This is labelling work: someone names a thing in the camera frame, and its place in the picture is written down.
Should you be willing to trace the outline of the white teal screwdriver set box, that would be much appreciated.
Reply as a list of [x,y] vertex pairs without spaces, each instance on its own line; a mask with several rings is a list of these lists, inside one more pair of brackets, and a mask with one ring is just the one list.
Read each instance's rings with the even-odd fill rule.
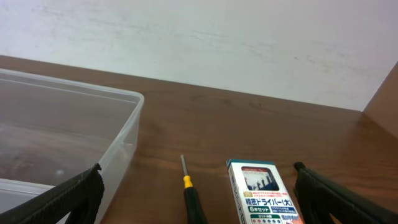
[[230,159],[227,166],[240,224],[303,224],[273,162]]

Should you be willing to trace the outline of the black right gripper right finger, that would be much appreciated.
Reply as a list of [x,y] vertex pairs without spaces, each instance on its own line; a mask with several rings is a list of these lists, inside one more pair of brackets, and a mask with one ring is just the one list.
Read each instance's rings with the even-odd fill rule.
[[305,223],[395,224],[397,214],[296,162],[294,193]]

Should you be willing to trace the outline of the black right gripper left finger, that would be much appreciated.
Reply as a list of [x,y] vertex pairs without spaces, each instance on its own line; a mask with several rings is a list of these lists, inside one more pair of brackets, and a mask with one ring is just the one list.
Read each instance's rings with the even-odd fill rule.
[[104,195],[103,178],[96,163],[37,197],[1,214],[5,224],[93,224]]

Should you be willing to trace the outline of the black yellow screwdriver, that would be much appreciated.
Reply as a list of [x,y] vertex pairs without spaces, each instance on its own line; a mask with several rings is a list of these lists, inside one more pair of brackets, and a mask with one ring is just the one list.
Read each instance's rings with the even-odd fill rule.
[[188,224],[208,224],[205,213],[202,209],[199,194],[194,188],[191,177],[188,174],[187,166],[185,163],[184,155],[180,156],[183,167],[183,183],[184,183],[184,199],[187,209]]

